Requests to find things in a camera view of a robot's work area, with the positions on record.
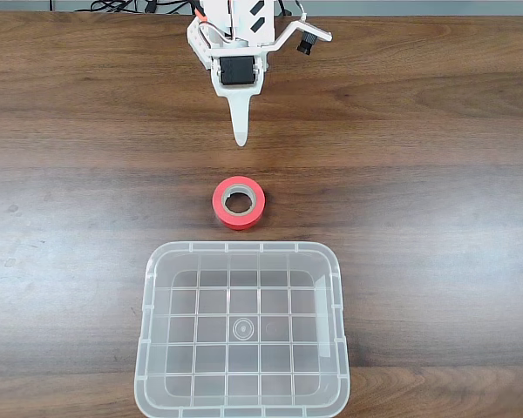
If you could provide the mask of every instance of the transparent storage box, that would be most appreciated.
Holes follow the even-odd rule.
[[[173,242],[147,264],[149,417],[328,417],[350,393],[341,275],[313,242]]]

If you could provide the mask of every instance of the black cable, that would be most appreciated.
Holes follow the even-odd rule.
[[[186,6],[188,4],[188,1],[183,1],[182,4],[178,7],[175,7],[174,9],[172,9],[171,11],[167,12],[167,15],[172,15],[174,13],[176,13],[178,10],[182,9],[184,6]]]
[[[281,15],[280,16],[290,16],[291,13],[287,9],[285,9],[285,5],[283,4],[282,0],[279,1],[279,7],[281,7]]]
[[[182,2],[187,2],[187,0],[174,0],[172,2],[158,2],[158,6],[172,6],[173,4],[178,4]]]

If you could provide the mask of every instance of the wire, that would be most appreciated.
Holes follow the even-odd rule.
[[[304,11],[304,8],[302,7],[302,3],[300,3],[298,0],[295,0],[296,5],[300,8],[300,12],[303,15],[306,15],[306,12]]]
[[[175,7],[174,9],[172,9],[171,11],[167,12],[167,15],[172,15],[174,13],[176,13],[178,10],[182,9],[184,6],[186,6],[188,4],[187,1],[183,1],[182,4],[180,6],[177,6]]]
[[[228,13],[230,14],[230,39],[231,41],[235,40],[234,37],[234,8],[233,8],[233,0],[228,0]]]
[[[282,0],[279,0],[279,7],[281,7],[281,14],[283,16],[287,16],[287,10],[285,9],[285,5],[283,4]]]
[[[212,24],[211,22],[200,22],[200,25],[198,26],[198,32],[200,33],[201,37],[203,38],[204,42],[207,44],[208,48],[211,48],[211,43],[207,40],[205,34],[203,33],[203,30],[201,30],[201,26],[207,26],[210,29],[213,29],[217,35],[221,38],[221,40],[225,44],[230,44],[231,41],[227,39],[227,34],[223,32],[221,29],[219,29],[217,26]]]

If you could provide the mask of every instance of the wooden table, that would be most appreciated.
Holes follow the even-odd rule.
[[[141,416],[146,262],[181,239],[336,252],[343,416],[523,417],[523,17],[315,18],[242,149],[188,21],[0,13],[0,418]],[[248,232],[212,213],[231,175],[268,196]]]

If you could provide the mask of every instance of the roll of tape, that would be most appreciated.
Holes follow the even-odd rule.
[[[225,205],[227,199],[235,193],[244,193],[250,198],[252,205],[247,211],[235,213],[227,208],[227,205]],[[262,188],[248,177],[235,176],[223,180],[213,193],[213,209],[217,218],[225,226],[235,231],[254,226],[262,217],[264,207],[265,195]]]

